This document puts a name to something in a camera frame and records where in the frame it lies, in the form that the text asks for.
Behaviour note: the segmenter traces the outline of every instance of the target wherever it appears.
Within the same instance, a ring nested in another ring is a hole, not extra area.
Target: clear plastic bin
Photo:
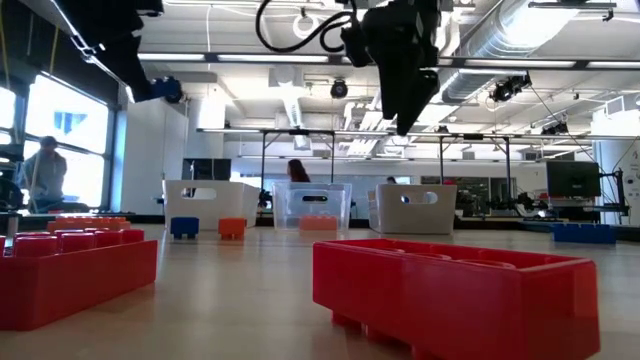
[[[276,230],[299,230],[301,219],[327,216],[337,219],[337,230],[347,230],[350,210],[351,184],[273,184]]]

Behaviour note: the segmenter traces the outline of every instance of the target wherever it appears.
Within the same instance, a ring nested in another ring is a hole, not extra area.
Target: camera
[[[522,89],[531,86],[529,73],[524,76],[511,76],[506,81],[496,83],[489,98],[495,102],[505,102],[522,92]]]
[[[331,97],[334,99],[344,99],[349,93],[349,87],[344,79],[336,79],[331,86]]]

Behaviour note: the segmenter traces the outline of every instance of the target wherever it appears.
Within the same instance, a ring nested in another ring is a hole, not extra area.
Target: blue lego block
[[[187,235],[188,239],[195,239],[200,232],[200,219],[194,217],[171,218],[171,235],[174,239],[182,239]]]
[[[583,244],[615,244],[614,230],[600,224],[553,224],[553,241]]]

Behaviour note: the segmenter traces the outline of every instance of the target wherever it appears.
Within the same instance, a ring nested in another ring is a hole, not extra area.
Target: computer monitor
[[[547,192],[550,197],[601,196],[600,167],[586,161],[548,161]]]

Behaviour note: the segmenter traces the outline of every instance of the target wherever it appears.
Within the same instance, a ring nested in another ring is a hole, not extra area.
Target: person
[[[40,139],[40,150],[23,164],[22,186],[29,190],[36,212],[46,212],[63,200],[62,184],[67,173],[67,160],[56,148],[53,136]]]
[[[289,161],[287,165],[287,175],[291,178],[291,182],[311,182],[307,171],[302,166],[302,162],[298,159]]]

